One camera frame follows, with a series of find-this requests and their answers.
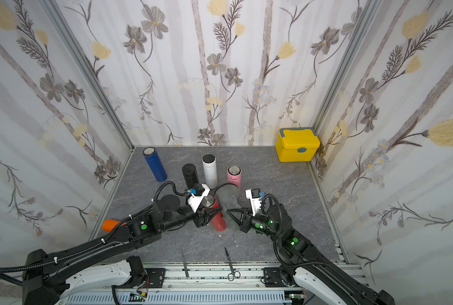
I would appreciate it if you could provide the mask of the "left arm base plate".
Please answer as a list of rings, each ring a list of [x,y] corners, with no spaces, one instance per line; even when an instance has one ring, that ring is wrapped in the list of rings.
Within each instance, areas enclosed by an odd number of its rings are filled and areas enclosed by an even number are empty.
[[[139,282],[137,289],[162,288],[165,280],[165,272],[165,268],[146,268],[145,275]]]

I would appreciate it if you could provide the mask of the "grey cloth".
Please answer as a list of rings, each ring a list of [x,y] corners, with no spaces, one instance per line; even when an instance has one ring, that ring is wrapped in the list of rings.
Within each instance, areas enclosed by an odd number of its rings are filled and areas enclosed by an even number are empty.
[[[228,215],[229,209],[241,208],[239,204],[239,188],[235,184],[222,184],[217,187],[214,194],[222,208],[223,219],[226,222],[226,227],[229,230],[238,231],[239,225]]]

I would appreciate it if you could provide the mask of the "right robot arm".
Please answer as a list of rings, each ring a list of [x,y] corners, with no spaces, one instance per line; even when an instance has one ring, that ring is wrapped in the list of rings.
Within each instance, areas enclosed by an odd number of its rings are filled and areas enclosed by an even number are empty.
[[[272,194],[260,201],[260,212],[231,208],[227,214],[247,233],[254,230],[272,240],[274,254],[287,278],[326,304],[395,304],[386,291],[361,284],[292,226],[292,218]]]

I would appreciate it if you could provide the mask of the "blue thermos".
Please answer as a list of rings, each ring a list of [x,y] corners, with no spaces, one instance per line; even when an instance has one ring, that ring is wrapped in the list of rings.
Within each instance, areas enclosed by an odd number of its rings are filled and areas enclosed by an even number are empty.
[[[157,150],[154,147],[145,147],[143,149],[143,156],[144,156],[154,178],[159,182],[166,181],[167,173],[160,160]]]

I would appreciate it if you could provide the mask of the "black thermos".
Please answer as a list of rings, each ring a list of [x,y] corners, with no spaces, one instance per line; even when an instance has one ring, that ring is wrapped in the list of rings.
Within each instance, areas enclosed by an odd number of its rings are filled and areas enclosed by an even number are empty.
[[[182,167],[182,173],[187,189],[192,189],[195,184],[199,183],[197,168],[192,163],[187,163]]]

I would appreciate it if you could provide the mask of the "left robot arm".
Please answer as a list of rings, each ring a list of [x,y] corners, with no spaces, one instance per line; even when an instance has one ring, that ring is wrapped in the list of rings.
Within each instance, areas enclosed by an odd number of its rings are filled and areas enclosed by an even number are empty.
[[[172,194],[118,222],[107,234],[70,249],[46,253],[35,250],[26,258],[23,272],[23,304],[55,304],[70,291],[70,278],[118,254],[140,249],[160,240],[164,232],[188,222],[208,225],[220,213],[219,207],[193,210]]]

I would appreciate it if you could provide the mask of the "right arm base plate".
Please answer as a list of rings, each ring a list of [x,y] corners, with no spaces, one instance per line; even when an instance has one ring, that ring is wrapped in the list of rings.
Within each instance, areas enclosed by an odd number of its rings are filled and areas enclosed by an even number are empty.
[[[281,267],[263,268],[261,282],[265,287],[287,287],[286,272]]]

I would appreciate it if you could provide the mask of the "red thermos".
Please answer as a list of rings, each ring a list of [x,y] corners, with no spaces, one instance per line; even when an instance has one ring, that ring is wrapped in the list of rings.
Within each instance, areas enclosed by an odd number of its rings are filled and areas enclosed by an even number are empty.
[[[220,204],[215,194],[209,193],[202,201],[202,206],[205,208],[220,208]],[[226,229],[226,222],[223,218],[222,212],[219,212],[210,222],[216,231],[224,231]]]

